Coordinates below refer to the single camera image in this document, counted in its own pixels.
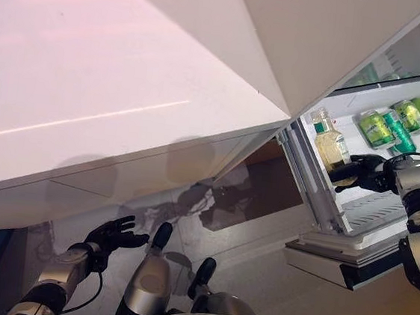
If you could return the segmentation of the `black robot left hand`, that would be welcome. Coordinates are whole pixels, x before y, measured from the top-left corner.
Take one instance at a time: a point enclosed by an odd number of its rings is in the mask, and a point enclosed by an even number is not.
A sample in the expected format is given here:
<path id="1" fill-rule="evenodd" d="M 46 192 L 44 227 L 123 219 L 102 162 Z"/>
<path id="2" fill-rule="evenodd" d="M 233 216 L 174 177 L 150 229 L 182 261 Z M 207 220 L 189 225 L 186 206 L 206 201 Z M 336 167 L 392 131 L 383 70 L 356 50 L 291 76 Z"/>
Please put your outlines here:
<path id="1" fill-rule="evenodd" d="M 96 244 L 108 256 L 118 248 L 138 248 L 148 243 L 148 233 L 135 233 L 135 216 L 108 221 L 89 232 L 85 242 Z"/>

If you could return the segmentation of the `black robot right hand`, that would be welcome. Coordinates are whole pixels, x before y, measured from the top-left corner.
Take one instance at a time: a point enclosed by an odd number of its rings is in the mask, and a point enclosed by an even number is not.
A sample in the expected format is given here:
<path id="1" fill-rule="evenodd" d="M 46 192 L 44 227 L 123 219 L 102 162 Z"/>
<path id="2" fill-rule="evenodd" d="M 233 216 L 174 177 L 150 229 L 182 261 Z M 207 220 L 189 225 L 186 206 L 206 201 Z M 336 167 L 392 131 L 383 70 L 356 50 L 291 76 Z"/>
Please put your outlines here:
<path id="1" fill-rule="evenodd" d="M 382 156 L 374 154 L 350 155 L 350 163 L 337 166 L 328 174 L 331 183 L 354 179 L 346 186 L 336 186 L 337 193 L 346 189 L 359 187 L 373 192 L 393 192 L 398 195 L 392 163 Z"/>

